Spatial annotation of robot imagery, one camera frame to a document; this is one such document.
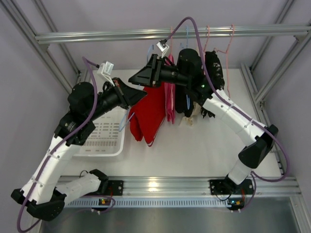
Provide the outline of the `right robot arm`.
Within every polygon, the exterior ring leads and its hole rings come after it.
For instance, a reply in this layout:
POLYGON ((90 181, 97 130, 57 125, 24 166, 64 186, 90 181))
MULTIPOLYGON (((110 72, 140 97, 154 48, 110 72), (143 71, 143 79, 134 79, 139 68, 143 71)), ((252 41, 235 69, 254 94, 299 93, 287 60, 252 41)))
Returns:
POLYGON ((234 194, 273 147, 278 128, 252 119, 230 100, 224 91, 223 69, 215 51, 207 51, 201 57, 193 49, 183 49, 176 65, 167 57, 152 54, 145 67, 130 80, 153 88, 164 82, 182 87, 201 107, 204 116, 219 118, 241 139, 244 148, 230 172, 219 181, 222 191, 234 194))

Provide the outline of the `black white patterned trousers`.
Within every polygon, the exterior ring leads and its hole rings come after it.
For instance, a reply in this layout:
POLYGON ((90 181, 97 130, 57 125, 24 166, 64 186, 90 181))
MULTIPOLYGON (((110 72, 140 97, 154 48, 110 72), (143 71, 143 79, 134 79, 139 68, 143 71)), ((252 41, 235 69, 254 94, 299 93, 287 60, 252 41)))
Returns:
MULTIPOLYGON (((223 90, 225 86, 223 69, 221 62, 216 54, 216 51, 207 51, 205 53, 205 66, 207 68, 208 76, 216 90, 223 90)), ((211 97, 213 91, 207 81, 206 76, 203 78, 201 90, 205 98, 211 97)))

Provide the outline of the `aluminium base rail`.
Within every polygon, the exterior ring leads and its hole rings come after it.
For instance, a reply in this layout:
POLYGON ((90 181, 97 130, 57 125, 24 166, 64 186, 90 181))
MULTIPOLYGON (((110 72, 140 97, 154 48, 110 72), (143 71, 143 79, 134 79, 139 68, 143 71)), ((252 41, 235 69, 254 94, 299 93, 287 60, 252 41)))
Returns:
MULTIPOLYGON (((110 177, 123 181, 123 197, 210 197, 209 177, 110 177)), ((257 197, 289 197, 301 194, 295 178, 277 183, 255 179, 257 197)))

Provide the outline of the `aluminium hanging rail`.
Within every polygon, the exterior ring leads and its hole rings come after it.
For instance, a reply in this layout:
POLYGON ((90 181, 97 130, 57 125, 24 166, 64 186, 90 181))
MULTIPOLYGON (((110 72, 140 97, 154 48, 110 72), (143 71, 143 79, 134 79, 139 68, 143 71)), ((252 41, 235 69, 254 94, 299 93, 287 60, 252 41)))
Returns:
MULTIPOLYGON (((260 36, 287 36, 307 35, 311 31, 310 24, 272 24, 257 26, 227 26, 198 28, 198 35, 206 37, 260 37, 260 36)), ((131 41, 131 40, 163 40, 195 38, 195 29, 190 26, 181 26, 176 32, 170 29, 140 29, 104 32, 53 32, 39 33, 35 40, 39 44, 65 44, 78 42, 101 42, 101 41, 131 41)))

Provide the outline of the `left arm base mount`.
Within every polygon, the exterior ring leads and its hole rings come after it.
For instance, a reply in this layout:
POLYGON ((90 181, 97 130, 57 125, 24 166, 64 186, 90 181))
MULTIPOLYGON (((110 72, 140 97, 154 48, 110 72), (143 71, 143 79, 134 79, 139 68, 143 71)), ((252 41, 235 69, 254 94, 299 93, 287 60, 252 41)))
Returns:
POLYGON ((122 196, 123 195, 123 180, 108 181, 107 188, 104 192, 105 196, 122 196))

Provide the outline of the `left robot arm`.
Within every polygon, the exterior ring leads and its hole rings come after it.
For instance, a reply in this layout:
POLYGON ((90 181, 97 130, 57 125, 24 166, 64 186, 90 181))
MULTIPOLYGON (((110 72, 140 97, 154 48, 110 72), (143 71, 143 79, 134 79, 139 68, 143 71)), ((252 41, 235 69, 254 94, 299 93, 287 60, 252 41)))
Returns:
POLYGON ((115 107, 133 106, 146 95, 120 78, 105 82, 101 92, 97 91, 95 81, 76 84, 68 96, 69 111, 59 121, 44 159, 31 179, 12 192, 12 199, 32 217, 51 221, 78 198, 105 194, 109 178, 97 169, 67 184, 57 183, 68 162, 96 129, 94 120, 115 107))

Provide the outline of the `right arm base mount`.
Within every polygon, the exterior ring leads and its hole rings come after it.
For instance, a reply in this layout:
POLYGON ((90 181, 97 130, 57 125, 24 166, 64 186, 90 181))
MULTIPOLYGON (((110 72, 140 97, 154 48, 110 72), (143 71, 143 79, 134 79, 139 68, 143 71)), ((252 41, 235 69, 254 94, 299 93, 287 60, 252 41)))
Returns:
POLYGON ((253 183, 250 179, 244 180, 241 184, 235 184, 229 179, 209 180, 211 195, 241 195, 242 191, 246 195, 254 193, 253 183))

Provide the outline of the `aluminium frame post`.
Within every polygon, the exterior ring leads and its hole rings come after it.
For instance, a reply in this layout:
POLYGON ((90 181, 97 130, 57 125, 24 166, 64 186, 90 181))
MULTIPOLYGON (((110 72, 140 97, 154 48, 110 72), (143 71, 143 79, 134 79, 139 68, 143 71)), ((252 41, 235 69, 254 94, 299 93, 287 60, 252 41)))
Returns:
POLYGON ((311 172, 311 33, 268 40, 259 61, 241 65, 255 113, 279 128, 289 173, 311 172))

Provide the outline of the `red trousers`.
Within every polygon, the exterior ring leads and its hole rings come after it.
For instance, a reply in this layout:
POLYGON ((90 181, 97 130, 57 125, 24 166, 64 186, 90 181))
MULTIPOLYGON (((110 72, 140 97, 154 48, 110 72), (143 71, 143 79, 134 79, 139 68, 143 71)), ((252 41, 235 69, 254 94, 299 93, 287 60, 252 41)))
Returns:
POLYGON ((130 132, 136 141, 144 140, 151 147, 166 116, 164 85, 145 87, 147 95, 130 110, 130 132))

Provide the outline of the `white plastic basket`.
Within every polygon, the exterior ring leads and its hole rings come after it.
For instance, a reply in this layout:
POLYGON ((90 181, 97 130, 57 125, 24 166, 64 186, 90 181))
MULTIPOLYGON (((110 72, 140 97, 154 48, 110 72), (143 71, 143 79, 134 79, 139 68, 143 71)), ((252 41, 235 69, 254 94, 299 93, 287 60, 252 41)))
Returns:
POLYGON ((126 110, 117 107, 93 123, 96 129, 91 133, 75 157, 114 158, 124 145, 125 129, 120 126, 126 110))

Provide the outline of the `blue hanger with black trousers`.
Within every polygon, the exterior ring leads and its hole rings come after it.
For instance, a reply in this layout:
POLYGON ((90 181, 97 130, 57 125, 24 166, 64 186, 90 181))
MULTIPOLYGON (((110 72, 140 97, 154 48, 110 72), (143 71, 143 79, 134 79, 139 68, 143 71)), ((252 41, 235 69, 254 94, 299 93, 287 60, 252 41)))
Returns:
MULTIPOLYGON (((185 43, 185 46, 182 43, 180 43, 180 49, 187 49, 189 46, 189 27, 188 27, 188 25, 185 27, 185 30, 186 30, 186 43, 185 43)), ((186 104, 187 104, 187 110, 189 110, 190 109, 190 98, 187 94, 186 94, 186 104)))

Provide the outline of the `pink hanger with pink trousers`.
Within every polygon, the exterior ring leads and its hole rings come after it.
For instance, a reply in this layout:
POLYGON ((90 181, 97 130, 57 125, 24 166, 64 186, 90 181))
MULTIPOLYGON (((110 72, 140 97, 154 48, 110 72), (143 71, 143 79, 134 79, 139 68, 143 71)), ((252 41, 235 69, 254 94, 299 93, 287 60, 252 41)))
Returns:
POLYGON ((170 37, 170 54, 168 56, 168 58, 173 61, 173 54, 172 54, 172 51, 173 51, 173 36, 170 37))

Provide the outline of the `light blue hanger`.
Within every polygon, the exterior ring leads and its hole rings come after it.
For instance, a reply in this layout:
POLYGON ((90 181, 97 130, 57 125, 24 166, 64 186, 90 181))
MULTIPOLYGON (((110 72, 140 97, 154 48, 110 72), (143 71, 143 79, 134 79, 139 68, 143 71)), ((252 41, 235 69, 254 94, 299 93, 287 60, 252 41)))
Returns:
MULTIPOLYGON (((149 58, 150 58, 150 55, 151 55, 152 51, 154 51, 154 45, 151 45, 148 48, 147 56, 146 56, 146 61, 147 62, 149 61, 149 58)), ((118 132, 122 132, 124 130, 124 128, 127 126, 127 124, 129 123, 130 119, 133 117, 134 113, 132 113, 130 118, 128 118, 129 112, 130 112, 130 109, 128 108, 126 110, 126 113, 124 114, 122 120, 120 121, 118 132)))

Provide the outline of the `pink plastic hanger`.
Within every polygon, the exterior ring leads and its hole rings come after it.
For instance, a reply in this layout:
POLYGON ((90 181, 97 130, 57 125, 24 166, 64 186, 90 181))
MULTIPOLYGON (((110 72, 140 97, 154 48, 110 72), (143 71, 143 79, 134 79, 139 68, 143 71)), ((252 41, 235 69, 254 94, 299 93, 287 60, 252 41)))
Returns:
POLYGON ((207 25, 207 37, 206 37, 206 42, 205 42, 205 45, 203 48, 203 55, 205 55, 205 53, 207 51, 207 45, 208 45, 209 37, 210 37, 210 26, 207 25))

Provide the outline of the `pink trousers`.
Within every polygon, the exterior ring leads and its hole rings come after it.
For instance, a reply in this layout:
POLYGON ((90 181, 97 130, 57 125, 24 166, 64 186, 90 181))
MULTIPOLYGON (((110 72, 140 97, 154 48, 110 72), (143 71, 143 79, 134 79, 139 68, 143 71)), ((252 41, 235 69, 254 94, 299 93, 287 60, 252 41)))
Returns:
POLYGON ((164 83, 166 119, 174 124, 175 122, 175 85, 164 83))

